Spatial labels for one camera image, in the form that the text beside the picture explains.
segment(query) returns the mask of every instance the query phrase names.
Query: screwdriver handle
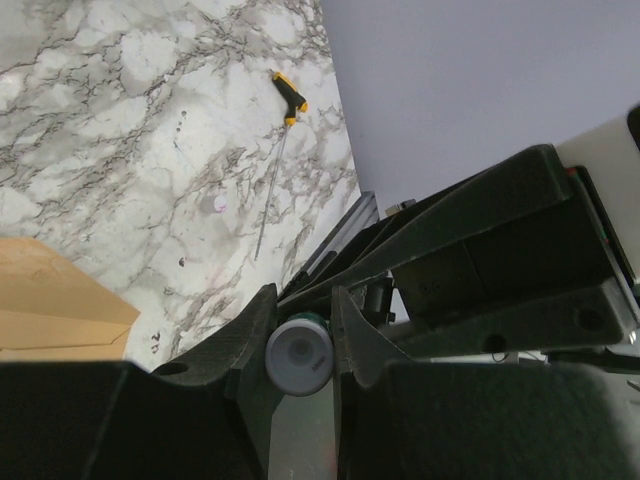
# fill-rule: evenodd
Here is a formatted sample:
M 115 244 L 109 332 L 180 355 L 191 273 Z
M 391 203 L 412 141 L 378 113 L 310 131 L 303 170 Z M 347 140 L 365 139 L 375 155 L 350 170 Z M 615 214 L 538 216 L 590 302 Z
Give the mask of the screwdriver handle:
M 309 108 L 307 100 L 298 93 L 298 89 L 293 82 L 282 73 L 274 73 L 271 80 L 280 92 L 280 95 L 282 95 L 287 102 L 287 113 L 284 115 L 284 123 L 292 126 L 296 123 L 296 113 L 298 110 L 304 113 Z

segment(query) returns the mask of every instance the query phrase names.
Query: white cylinder cap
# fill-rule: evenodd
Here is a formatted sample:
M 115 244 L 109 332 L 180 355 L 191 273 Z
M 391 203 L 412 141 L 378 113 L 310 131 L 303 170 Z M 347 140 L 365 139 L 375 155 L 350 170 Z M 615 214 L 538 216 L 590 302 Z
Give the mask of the white cylinder cap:
M 269 378 L 284 393 L 304 397 L 316 393 L 333 373 L 333 344 L 320 325 L 303 318 L 283 323 L 267 342 Z

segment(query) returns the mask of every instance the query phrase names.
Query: gray marble vein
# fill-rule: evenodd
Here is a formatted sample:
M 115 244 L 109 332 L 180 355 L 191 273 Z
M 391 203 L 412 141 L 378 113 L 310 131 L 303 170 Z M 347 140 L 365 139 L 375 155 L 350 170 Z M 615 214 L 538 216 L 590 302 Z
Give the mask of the gray marble vein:
M 127 356 L 144 367 L 282 286 L 359 195 L 317 1 L 4 7 L 0 235 L 40 239 L 138 308 Z M 272 70 L 310 108 L 254 261 L 283 134 Z M 224 213 L 200 208 L 211 196 Z

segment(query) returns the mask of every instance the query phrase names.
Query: screwdriver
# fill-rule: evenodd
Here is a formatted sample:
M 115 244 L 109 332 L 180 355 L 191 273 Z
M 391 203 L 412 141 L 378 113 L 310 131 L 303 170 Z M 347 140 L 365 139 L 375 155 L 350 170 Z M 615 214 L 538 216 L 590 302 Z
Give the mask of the screwdriver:
M 304 113 L 309 108 L 309 104 L 305 98 L 298 93 L 298 89 L 295 87 L 293 82 L 282 73 L 275 72 L 273 77 L 271 77 L 271 81 L 280 92 L 280 95 L 282 95 L 287 102 L 287 112 L 284 114 L 284 134 L 282 135 L 280 148 L 276 155 L 276 165 L 273 170 L 273 176 L 271 177 L 271 183 L 269 184 L 269 193 L 267 194 L 267 203 L 264 206 L 264 213 L 262 214 L 262 224 L 260 225 L 258 246 L 256 247 L 256 256 L 254 257 L 254 260 L 258 260 L 258 255 L 260 254 L 260 245 L 262 243 L 262 237 L 264 236 L 264 227 L 267 223 L 267 213 L 269 212 L 269 205 L 271 204 L 271 195 L 273 194 L 273 187 L 276 184 L 276 177 L 278 176 L 278 169 L 280 168 L 282 152 L 284 152 L 284 145 L 287 141 L 287 133 L 289 133 L 289 129 L 296 123 L 296 114 L 298 112 Z

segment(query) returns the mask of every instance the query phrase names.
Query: screwdriver shaft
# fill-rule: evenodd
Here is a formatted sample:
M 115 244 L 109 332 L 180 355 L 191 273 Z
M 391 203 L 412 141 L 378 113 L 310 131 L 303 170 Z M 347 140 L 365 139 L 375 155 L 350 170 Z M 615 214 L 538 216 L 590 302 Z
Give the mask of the screwdriver shaft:
M 269 193 L 267 194 L 267 203 L 264 206 L 264 213 L 262 214 L 262 224 L 260 225 L 260 234 L 258 235 L 258 246 L 256 247 L 256 256 L 254 261 L 258 260 L 258 254 L 260 253 L 260 245 L 262 244 L 262 237 L 264 236 L 264 226 L 267 223 L 267 214 L 269 213 L 269 205 L 271 204 L 271 195 L 273 195 L 273 187 L 276 184 L 276 177 L 278 176 L 278 169 L 280 168 L 280 160 L 282 160 L 282 153 L 284 152 L 284 144 L 287 141 L 287 133 L 289 133 L 289 127 L 284 128 L 284 135 L 282 136 L 282 142 L 278 149 L 278 155 L 276 156 L 276 166 L 273 169 L 273 176 L 271 177 L 271 184 L 269 185 Z

